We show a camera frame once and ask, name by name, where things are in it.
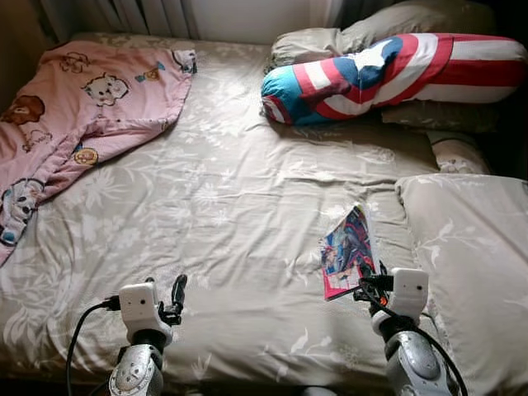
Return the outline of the pink cartoon print blanket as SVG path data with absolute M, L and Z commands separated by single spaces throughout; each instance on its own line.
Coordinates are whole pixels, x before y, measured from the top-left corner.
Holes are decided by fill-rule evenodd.
M 196 60 L 193 49 L 91 41 L 42 55 L 36 75 L 0 112 L 0 267 L 42 203 L 175 124 Z

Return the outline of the grey curtain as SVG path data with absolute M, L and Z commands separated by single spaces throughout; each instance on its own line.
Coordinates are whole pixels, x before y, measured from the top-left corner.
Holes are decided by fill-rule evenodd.
M 334 27 L 346 0 L 309 0 L 309 27 Z
M 186 0 L 33 0 L 60 40 L 79 31 L 199 39 Z

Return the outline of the colourful comic book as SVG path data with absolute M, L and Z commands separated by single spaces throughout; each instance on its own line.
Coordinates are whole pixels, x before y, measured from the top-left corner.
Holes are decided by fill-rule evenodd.
M 346 218 L 321 240 L 324 300 L 332 301 L 353 293 L 361 279 L 355 262 L 370 262 L 375 274 L 382 272 L 373 257 L 370 231 L 361 205 L 351 208 Z

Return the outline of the small white patterned pillow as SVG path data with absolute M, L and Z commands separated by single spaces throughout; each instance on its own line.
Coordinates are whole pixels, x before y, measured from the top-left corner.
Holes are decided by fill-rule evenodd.
M 483 152 L 470 135 L 450 131 L 427 131 L 439 170 L 443 173 L 490 175 Z

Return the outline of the beige floral pillow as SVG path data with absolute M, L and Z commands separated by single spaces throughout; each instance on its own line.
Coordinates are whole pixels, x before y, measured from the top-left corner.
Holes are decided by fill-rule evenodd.
M 404 177 L 397 192 L 429 312 L 470 396 L 528 391 L 526 185 L 498 175 Z
M 497 34 L 490 7 L 470 0 L 404 0 L 346 29 L 303 29 L 276 38 L 265 68 L 348 55 L 390 36 L 411 33 Z
M 408 101 L 382 109 L 380 117 L 386 124 L 403 127 L 487 134 L 497 128 L 499 112 L 492 105 Z

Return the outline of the bed with beige floral sheet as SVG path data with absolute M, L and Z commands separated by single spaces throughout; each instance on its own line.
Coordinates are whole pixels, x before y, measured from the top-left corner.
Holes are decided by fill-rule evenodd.
M 46 200 L 0 267 L 0 396 L 63 394 L 83 310 L 146 278 L 167 297 L 180 274 L 168 391 L 389 391 L 365 303 L 324 300 L 319 243 L 361 205 L 375 257 L 420 269 L 397 184 L 441 173 L 429 140 L 370 120 L 272 124 L 259 102 L 267 48 L 193 49 L 174 127 Z

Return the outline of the star striped bolster pillow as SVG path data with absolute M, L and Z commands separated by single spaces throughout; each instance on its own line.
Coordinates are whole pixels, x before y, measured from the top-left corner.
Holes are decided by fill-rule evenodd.
M 351 55 L 274 68 L 261 98 L 269 120 L 313 125 L 406 101 L 499 102 L 527 72 L 527 50 L 510 38 L 401 34 Z

